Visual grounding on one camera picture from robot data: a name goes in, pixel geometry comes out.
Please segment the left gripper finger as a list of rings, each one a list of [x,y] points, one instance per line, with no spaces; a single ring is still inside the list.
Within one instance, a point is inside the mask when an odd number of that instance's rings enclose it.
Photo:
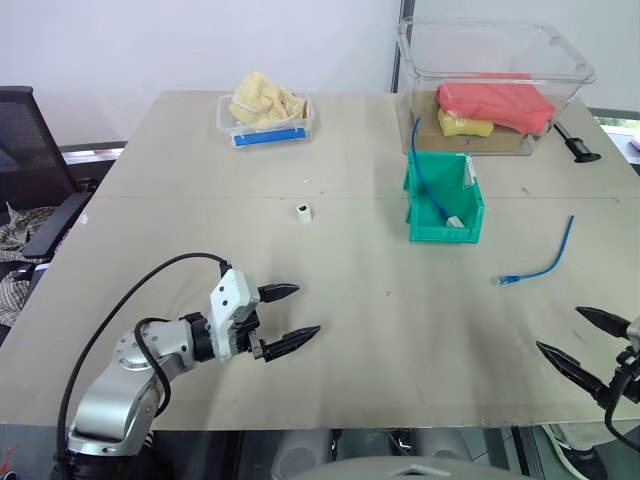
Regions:
[[[276,283],[263,286],[263,301],[275,302],[292,295],[299,290],[299,286],[292,283]]]
[[[262,342],[262,358],[265,362],[270,362],[288,355],[311,340],[320,330],[320,325],[305,327],[286,333],[273,343]]]

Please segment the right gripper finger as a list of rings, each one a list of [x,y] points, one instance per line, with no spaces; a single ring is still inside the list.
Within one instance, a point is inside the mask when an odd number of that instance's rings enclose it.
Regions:
[[[614,338],[627,339],[627,330],[631,322],[602,309],[578,306],[575,310],[592,325],[606,332]]]
[[[609,387],[598,377],[583,369],[578,360],[546,343],[537,341],[536,346],[556,370],[589,393],[597,403],[604,403],[608,399]]]

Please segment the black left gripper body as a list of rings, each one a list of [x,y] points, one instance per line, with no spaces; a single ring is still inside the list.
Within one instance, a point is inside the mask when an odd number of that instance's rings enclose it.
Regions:
[[[229,300],[229,321],[227,329],[229,356],[251,349],[250,334],[260,325],[256,307],[260,303],[256,289],[246,286],[234,286]]]

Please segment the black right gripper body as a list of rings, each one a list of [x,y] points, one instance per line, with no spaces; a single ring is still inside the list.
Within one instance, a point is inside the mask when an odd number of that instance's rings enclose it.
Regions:
[[[607,406],[616,405],[621,398],[639,403],[639,353],[631,346],[617,357],[618,367],[609,383]]]

